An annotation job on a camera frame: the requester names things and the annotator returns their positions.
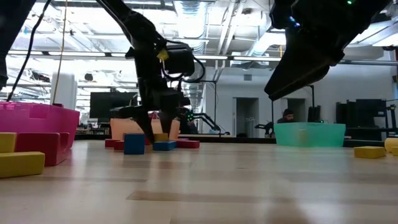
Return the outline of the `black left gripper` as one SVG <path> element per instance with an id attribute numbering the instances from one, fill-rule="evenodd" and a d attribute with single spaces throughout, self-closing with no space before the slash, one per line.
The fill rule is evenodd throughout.
<path id="1" fill-rule="evenodd" d="M 145 109 L 175 108 L 180 104 L 181 92 L 168 87 L 167 80 L 161 77 L 140 78 L 138 80 L 141 103 Z M 143 130 L 151 144 L 155 142 L 151 119 L 148 111 L 143 108 L 134 108 L 132 118 Z M 176 120 L 177 110 L 159 112 L 162 132 L 168 137 L 177 137 L 180 122 Z"/>

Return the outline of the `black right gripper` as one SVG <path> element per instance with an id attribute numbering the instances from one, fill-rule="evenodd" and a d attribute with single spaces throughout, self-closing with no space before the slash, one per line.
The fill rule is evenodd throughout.
<path id="1" fill-rule="evenodd" d="M 274 0 L 272 26 L 285 30 L 286 51 L 264 91 L 278 100 L 323 79 L 343 49 L 389 0 Z"/>

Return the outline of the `long blue block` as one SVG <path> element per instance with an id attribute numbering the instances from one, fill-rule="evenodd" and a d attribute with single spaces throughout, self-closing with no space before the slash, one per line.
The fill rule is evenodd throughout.
<path id="1" fill-rule="evenodd" d="M 154 151 L 171 151 L 177 147 L 176 141 L 159 141 L 153 144 Z"/>

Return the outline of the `red arch block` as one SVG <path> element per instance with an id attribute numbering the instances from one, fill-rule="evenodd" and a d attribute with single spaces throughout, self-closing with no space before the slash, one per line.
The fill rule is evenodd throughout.
<path id="1" fill-rule="evenodd" d="M 63 162 L 71 152 L 68 133 L 19 133 L 16 138 L 16 152 L 42 152 L 45 167 Z"/>

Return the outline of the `red plastic bin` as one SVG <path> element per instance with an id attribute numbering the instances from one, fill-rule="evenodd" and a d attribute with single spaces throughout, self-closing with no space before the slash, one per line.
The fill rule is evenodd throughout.
<path id="1" fill-rule="evenodd" d="M 72 147 L 80 113 L 54 105 L 0 101 L 0 132 L 68 133 Z"/>

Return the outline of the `short thick blue block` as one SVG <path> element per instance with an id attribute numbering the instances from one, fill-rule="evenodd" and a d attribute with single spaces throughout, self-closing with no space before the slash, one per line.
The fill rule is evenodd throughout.
<path id="1" fill-rule="evenodd" d="M 139 155 L 145 153 L 145 136 L 143 134 L 124 135 L 124 154 Z"/>

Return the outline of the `orange translucent plastic bin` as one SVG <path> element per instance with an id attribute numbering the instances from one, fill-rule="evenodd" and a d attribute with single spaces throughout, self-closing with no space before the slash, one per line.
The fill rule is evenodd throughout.
<path id="1" fill-rule="evenodd" d="M 125 134 L 143 134 L 143 130 L 139 125 L 131 119 L 111 118 L 111 138 L 114 140 L 123 140 Z M 162 133 L 162 127 L 159 119 L 151 121 L 154 134 Z M 170 128 L 169 139 L 177 140 L 180 133 L 180 122 L 174 119 Z"/>

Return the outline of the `person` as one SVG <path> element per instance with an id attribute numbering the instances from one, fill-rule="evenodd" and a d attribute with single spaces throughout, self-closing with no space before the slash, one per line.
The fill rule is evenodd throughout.
<path id="1" fill-rule="evenodd" d="M 292 123 L 294 122 L 294 112 L 291 109 L 285 109 L 283 115 L 277 120 L 277 123 Z"/>

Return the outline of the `black monitor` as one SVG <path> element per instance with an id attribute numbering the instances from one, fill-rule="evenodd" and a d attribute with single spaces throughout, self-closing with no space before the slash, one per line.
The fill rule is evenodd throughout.
<path id="1" fill-rule="evenodd" d="M 110 118 L 114 108 L 137 105 L 137 97 L 136 92 L 91 92 L 90 118 Z"/>

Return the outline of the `teal translucent plastic bin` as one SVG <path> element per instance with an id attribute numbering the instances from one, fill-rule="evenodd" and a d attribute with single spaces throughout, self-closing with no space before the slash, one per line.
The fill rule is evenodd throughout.
<path id="1" fill-rule="evenodd" d="M 308 144 L 300 145 L 299 129 L 308 131 Z M 293 147 L 342 147 L 345 139 L 345 124 L 329 123 L 277 123 L 274 125 L 276 142 L 280 146 Z"/>

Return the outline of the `black equipment rack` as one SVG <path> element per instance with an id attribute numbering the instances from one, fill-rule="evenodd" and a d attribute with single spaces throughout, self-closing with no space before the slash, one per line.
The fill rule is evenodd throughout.
<path id="1" fill-rule="evenodd" d="M 336 122 L 346 126 L 348 139 L 382 141 L 383 136 L 398 134 L 396 110 L 383 99 L 347 100 L 336 103 Z"/>

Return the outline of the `white building column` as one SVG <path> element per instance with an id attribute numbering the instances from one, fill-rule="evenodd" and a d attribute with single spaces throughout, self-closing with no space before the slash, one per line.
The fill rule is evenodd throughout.
<path id="1" fill-rule="evenodd" d="M 64 108 L 75 110 L 78 82 L 73 73 L 54 72 L 50 88 L 50 104 L 61 104 Z"/>

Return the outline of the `yellow cylinder block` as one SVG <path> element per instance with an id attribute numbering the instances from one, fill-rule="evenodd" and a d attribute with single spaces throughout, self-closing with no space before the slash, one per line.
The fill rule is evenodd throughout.
<path id="1" fill-rule="evenodd" d="M 384 141 L 384 147 L 387 152 L 392 152 L 393 147 L 398 147 L 398 138 L 386 138 Z"/>

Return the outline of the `black robot station frame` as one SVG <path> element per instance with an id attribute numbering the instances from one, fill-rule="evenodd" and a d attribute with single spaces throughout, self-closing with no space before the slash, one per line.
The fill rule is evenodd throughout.
<path id="1" fill-rule="evenodd" d="M 313 85 L 301 88 L 287 96 L 273 101 L 272 121 L 275 123 L 282 117 L 285 109 L 289 108 L 294 112 L 294 121 L 307 122 L 308 109 L 315 106 L 315 87 Z"/>
<path id="2" fill-rule="evenodd" d="M 214 106 L 213 106 L 213 121 L 216 123 L 216 109 L 217 109 L 217 104 L 218 104 L 218 92 L 217 92 L 217 82 L 216 81 L 210 81 L 210 80 L 200 80 L 200 83 L 203 84 L 203 89 L 205 89 L 207 86 L 213 90 L 214 93 Z"/>

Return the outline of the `black aluminium table frame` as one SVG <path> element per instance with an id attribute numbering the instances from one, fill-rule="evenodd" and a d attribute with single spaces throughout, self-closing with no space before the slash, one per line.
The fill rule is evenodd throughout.
<path id="1" fill-rule="evenodd" d="M 110 139 L 110 135 L 104 134 L 76 134 L 75 140 L 105 140 Z M 199 135 L 185 135 L 179 139 L 189 139 L 193 141 L 207 142 L 207 143 L 242 143 L 242 144 L 276 144 L 275 139 L 271 138 L 233 138 L 231 136 L 219 136 L 204 134 Z M 365 141 L 356 139 L 345 139 L 344 147 L 359 147 L 359 146 L 384 146 L 383 141 Z"/>

